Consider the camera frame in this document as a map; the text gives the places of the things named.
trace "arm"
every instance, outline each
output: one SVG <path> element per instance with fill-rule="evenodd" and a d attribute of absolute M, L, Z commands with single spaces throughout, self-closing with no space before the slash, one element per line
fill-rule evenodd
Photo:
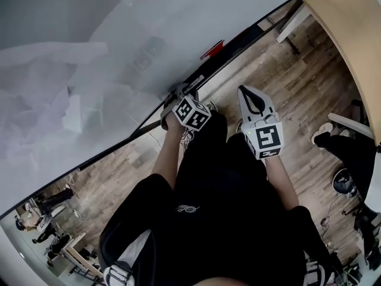
<path fill-rule="evenodd" d="M 29 232 L 29 231 L 35 230 L 35 229 L 37 229 L 36 226 L 27 226 L 27 227 L 25 227 L 24 232 Z"/>
<path fill-rule="evenodd" d="M 32 213 L 33 216 L 41 217 L 40 213 L 38 213 L 34 207 L 31 207 L 29 211 Z"/>
<path fill-rule="evenodd" d="M 286 210 L 299 205 L 298 196 L 279 156 L 265 159 L 268 181 L 277 191 Z"/>
<path fill-rule="evenodd" d="M 184 127 L 176 119 L 174 113 L 166 117 L 168 131 L 165 135 L 163 147 L 155 162 L 152 174 L 161 175 L 174 189 L 177 176 L 177 164 L 179 161 L 179 148 Z"/>

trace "wooden floor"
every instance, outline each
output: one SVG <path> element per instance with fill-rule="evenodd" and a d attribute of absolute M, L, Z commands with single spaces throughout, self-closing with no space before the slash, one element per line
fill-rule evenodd
<path fill-rule="evenodd" d="M 283 122 L 286 146 L 282 160 L 299 195 L 309 208 L 322 233 L 320 221 L 330 211 L 329 229 L 324 242 L 337 250 L 346 262 L 358 252 L 353 230 L 354 218 L 342 216 L 344 209 L 357 204 L 357 199 L 339 197 L 331 181 L 341 163 L 325 150 L 311 143 L 310 137 L 327 121 L 327 113 L 350 116 L 350 103 L 359 98 L 355 83 L 343 59 L 327 34 L 312 18 L 296 30 L 291 39 L 301 55 L 294 56 L 285 42 L 275 41 L 270 32 L 223 69 L 200 91 L 203 100 L 213 100 L 228 121 L 229 135 L 235 132 L 239 111 L 237 87 L 254 86 L 271 96 Z M 160 145 L 164 131 L 151 132 Z M 74 191 L 70 205 L 82 216 L 79 222 L 66 211 L 57 219 L 63 230 L 73 236 L 87 232 L 84 243 L 98 245 L 100 232 L 137 182 L 147 177 L 159 152 L 156 140 L 146 134 L 119 149 L 88 169 L 74 173 Z M 50 190 L 58 191 L 59 181 Z M 126 213 L 126 219 L 134 213 Z M 282 230 L 279 230 L 282 242 Z"/>

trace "leg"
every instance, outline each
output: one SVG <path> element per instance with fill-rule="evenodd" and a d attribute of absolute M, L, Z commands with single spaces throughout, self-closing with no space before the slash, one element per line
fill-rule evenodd
<path fill-rule="evenodd" d="M 347 128 L 350 128 L 350 129 L 356 131 L 356 133 L 359 132 L 362 135 L 367 136 L 370 139 L 373 139 L 373 134 L 372 134 L 369 126 L 358 123 L 358 122 L 353 121 L 351 119 L 348 119 L 346 117 L 339 116 L 338 114 L 335 114 L 335 113 L 329 113 L 327 117 L 331 121 L 334 121 L 336 123 L 339 123 L 341 125 L 344 125 Z"/>
<path fill-rule="evenodd" d="M 240 171 L 249 178 L 267 179 L 266 167 L 261 160 L 254 157 L 249 145 L 245 141 L 245 135 L 237 133 L 229 138 L 224 156 L 230 167 Z"/>
<path fill-rule="evenodd" d="M 373 234 L 374 226 L 371 222 L 364 219 L 359 219 L 357 226 L 363 235 L 365 257 L 368 257 L 370 252 L 374 249 L 375 244 L 375 237 Z"/>
<path fill-rule="evenodd" d="M 69 200 L 73 195 L 73 191 L 69 188 L 66 188 L 58 194 L 49 197 L 39 206 L 41 213 L 43 215 L 48 214 L 54 206 L 56 206 L 59 203 L 62 203 L 65 200 Z"/>
<path fill-rule="evenodd" d="M 38 238 L 36 240 L 32 240 L 34 244 L 37 244 L 37 243 L 42 243 L 43 241 L 46 241 L 50 235 L 54 235 L 55 234 L 55 229 L 49 225 L 47 227 L 47 229 L 41 233 L 40 236 L 38 236 Z"/>
<path fill-rule="evenodd" d="M 212 116 L 204 127 L 195 132 L 180 164 L 176 178 L 176 188 L 186 182 L 192 182 L 195 169 L 207 168 L 211 162 L 218 160 L 226 144 L 227 122 L 224 115 L 212 111 Z"/>
<path fill-rule="evenodd" d="M 318 147 L 323 147 L 339 158 L 351 174 L 363 199 L 366 198 L 373 175 L 376 147 L 371 143 L 357 141 L 346 136 L 330 136 L 325 132 L 314 139 Z"/>
<path fill-rule="evenodd" d="M 289 232 L 294 237 L 295 242 L 313 260 L 318 261 L 322 265 L 326 272 L 325 280 L 327 282 L 332 272 L 332 263 L 329 252 L 312 220 L 310 211 L 305 207 L 299 206 L 286 212 L 286 217 L 288 217 Z"/>

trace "hand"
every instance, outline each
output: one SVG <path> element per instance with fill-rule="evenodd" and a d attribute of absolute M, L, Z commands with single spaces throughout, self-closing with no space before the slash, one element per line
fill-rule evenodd
<path fill-rule="evenodd" d="M 165 117 L 165 121 L 168 125 L 168 132 L 176 133 L 180 136 L 184 133 L 184 126 L 180 124 L 177 117 L 174 115 L 174 113 L 171 111 L 168 113 L 168 115 Z"/>

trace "white wall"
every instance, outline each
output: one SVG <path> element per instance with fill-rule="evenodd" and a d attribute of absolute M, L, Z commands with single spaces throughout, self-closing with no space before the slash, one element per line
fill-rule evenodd
<path fill-rule="evenodd" d="M 128 138 L 217 42 L 286 1 L 0 0 L 0 214 Z M 61 124 L 68 87 L 80 130 Z"/>
<path fill-rule="evenodd" d="M 44 256 L 45 249 L 53 240 L 51 235 L 46 241 L 34 244 L 32 239 L 37 238 L 40 233 L 38 231 L 22 232 L 19 231 L 14 222 L 16 211 L 12 211 L 9 215 L 0 221 L 0 276 L 8 283 L 9 286 L 34 285 L 28 284 L 28 278 L 24 276 L 32 275 L 33 281 L 38 283 L 35 285 L 49 286 L 91 286 L 92 281 L 79 276 L 76 273 L 69 274 L 73 268 L 73 264 L 64 258 L 56 259 L 54 268 L 46 264 L 47 256 Z M 21 263 L 19 266 L 4 266 L 2 263 L 8 264 L 8 254 L 15 262 Z"/>
<path fill-rule="evenodd" d="M 0 276 L 8 286 L 48 286 L 19 255 L 0 227 Z"/>
<path fill-rule="evenodd" d="M 26 266 L 28 266 L 29 269 L 33 271 L 35 275 L 39 276 L 40 279 L 42 279 L 46 284 L 50 286 L 65 286 L 65 284 L 63 284 L 54 275 L 54 273 L 51 272 L 49 266 L 46 263 L 47 258 L 46 256 L 43 256 L 43 251 L 45 251 L 46 243 L 43 243 L 44 245 L 42 246 L 39 246 L 40 244 L 32 243 L 32 238 L 35 238 L 36 235 L 39 235 L 37 231 L 30 231 L 31 233 L 19 231 L 14 223 L 14 216 L 16 214 L 16 211 L 13 211 L 0 221 L 0 226 L 5 234 L 4 236 L 7 237 L 7 242 L 13 245 L 14 249 L 18 253 L 23 254 L 23 261 Z M 19 271 L 17 267 L 11 272 L 6 272 L 4 274 L 9 277 L 15 274 L 15 271 Z"/>

